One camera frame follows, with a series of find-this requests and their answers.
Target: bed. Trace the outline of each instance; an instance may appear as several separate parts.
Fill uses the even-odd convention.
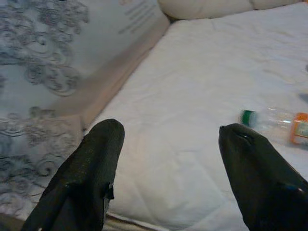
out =
[[[109,216],[157,231],[247,230],[218,128],[243,109],[308,110],[307,38],[304,2],[171,25],[91,125],[112,117],[126,130]],[[273,145],[308,180],[307,150]]]

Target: bottle label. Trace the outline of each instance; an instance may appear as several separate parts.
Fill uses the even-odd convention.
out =
[[[308,114],[297,113],[293,121],[291,142],[308,145]]]

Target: gray patterned fabric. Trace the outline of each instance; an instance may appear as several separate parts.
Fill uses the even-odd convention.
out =
[[[0,213],[26,219],[168,21],[153,0],[0,3]]]

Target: green bottle cap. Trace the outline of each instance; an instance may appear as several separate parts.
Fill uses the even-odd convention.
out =
[[[242,116],[241,116],[241,123],[250,127],[252,115],[254,115],[255,113],[256,112],[254,112],[254,111],[243,110]]]

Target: water bottle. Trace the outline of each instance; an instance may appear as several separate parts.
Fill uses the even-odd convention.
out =
[[[308,145],[308,113],[292,113],[279,108],[260,112],[244,110],[240,121],[270,141]]]

